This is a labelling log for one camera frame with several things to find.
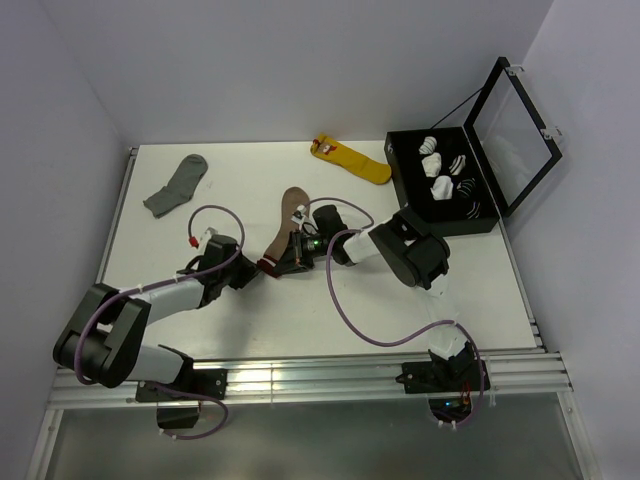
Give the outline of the tan sock with red cuff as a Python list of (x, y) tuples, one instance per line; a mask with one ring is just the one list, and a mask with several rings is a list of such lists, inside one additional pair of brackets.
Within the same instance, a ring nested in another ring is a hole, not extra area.
[(282, 196), (279, 229), (257, 262), (257, 266), (272, 278), (279, 277), (276, 266), (284, 255), (290, 233), (298, 228), (298, 224), (292, 220), (292, 217), (300, 205), (306, 205), (309, 201), (308, 194), (300, 187), (290, 187)]

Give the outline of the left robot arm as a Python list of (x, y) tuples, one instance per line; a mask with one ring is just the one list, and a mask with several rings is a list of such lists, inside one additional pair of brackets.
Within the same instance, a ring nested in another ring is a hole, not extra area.
[(115, 388), (125, 381), (155, 382), (170, 398), (183, 399), (195, 386), (194, 359), (167, 346), (145, 346), (146, 328), (204, 308), (225, 288), (242, 289), (259, 273), (235, 239), (215, 234), (170, 279), (130, 290), (97, 283), (60, 334), (53, 359), (84, 383)]

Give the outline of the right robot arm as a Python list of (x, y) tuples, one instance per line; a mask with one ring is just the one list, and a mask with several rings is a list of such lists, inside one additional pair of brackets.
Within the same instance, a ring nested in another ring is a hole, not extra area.
[(437, 320), (399, 340), (375, 340), (347, 317), (332, 280), (333, 264), (352, 267), (381, 257), (403, 285), (439, 297), (444, 294), (449, 272), (450, 248), (446, 241), (409, 207), (381, 223), (366, 214), (369, 223), (360, 229), (348, 228), (333, 204), (317, 208), (311, 220), (307, 219), (306, 210), (305, 205), (300, 205), (291, 214), (294, 228), (287, 234), (284, 253), (271, 267), (272, 275), (309, 271), (315, 260), (322, 258), (331, 301), (352, 333), (380, 348), (398, 347), (424, 336), (435, 383), (446, 390), (457, 388), (466, 379), (467, 369), (481, 361), (475, 342), (462, 325), (451, 319)]

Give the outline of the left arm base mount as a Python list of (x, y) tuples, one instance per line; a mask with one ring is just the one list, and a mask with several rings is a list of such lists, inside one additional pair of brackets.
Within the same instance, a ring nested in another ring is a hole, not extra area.
[[(164, 434), (182, 440), (203, 438), (219, 431), (228, 419), (228, 408), (224, 404), (227, 374), (223, 368), (194, 370), (169, 384), (140, 381), (134, 399), (139, 404), (156, 406), (156, 423)], [(206, 404), (221, 407), (222, 418), (210, 431), (196, 433), (194, 428), (204, 419)]]

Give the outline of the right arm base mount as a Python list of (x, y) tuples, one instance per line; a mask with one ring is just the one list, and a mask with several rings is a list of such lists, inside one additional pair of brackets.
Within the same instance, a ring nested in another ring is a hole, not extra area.
[(433, 358), (428, 361), (405, 362), (395, 382), (406, 394), (451, 394), (479, 392), (488, 388), (485, 365), (479, 368), (475, 358), (447, 360)]

